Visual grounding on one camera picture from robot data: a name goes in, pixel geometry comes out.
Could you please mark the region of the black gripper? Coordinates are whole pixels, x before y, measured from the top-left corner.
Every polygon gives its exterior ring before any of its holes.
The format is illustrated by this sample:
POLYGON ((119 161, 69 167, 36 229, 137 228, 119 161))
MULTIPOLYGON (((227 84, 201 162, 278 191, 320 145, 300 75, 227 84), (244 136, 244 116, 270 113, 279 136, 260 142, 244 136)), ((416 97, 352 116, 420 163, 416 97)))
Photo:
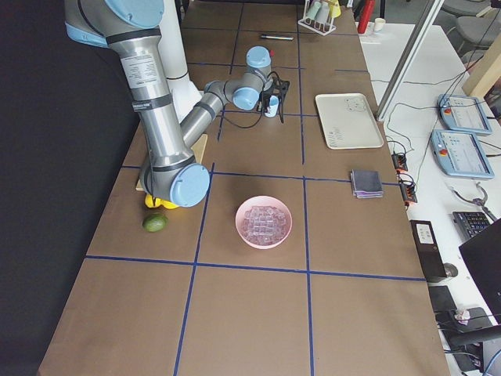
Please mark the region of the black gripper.
POLYGON ((269 110, 269 100, 271 96, 276 96, 279 99, 277 114, 279 115, 280 122, 284 123, 283 102, 287 97, 289 87, 289 81, 274 79, 273 83, 260 95, 260 112, 262 114, 267 113, 269 110))

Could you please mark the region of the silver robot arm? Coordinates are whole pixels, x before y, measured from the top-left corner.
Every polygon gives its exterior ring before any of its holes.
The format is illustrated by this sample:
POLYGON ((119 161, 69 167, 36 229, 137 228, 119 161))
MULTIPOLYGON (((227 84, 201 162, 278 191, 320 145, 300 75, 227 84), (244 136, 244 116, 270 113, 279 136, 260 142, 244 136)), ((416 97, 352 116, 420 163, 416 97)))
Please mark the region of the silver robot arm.
POLYGON ((282 103, 290 83, 272 70, 263 46, 248 50, 237 79, 212 81, 198 91, 189 79, 173 1, 66 1, 70 39, 115 51, 148 146, 142 188, 155 199, 189 208, 206 196, 210 176, 193 145, 224 106, 265 111, 272 96, 282 103))

